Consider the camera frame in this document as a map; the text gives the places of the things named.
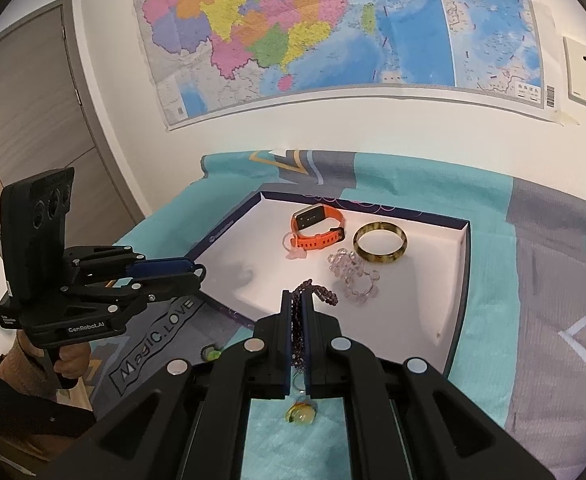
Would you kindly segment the person's left hand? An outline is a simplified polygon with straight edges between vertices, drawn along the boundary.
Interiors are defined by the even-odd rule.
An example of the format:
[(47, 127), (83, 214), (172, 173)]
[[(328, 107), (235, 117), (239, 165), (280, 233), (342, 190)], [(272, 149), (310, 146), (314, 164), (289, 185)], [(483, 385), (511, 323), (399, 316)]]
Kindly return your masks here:
[(91, 359), (91, 347), (87, 342), (70, 344), (58, 350), (54, 372), (69, 382), (84, 376)]

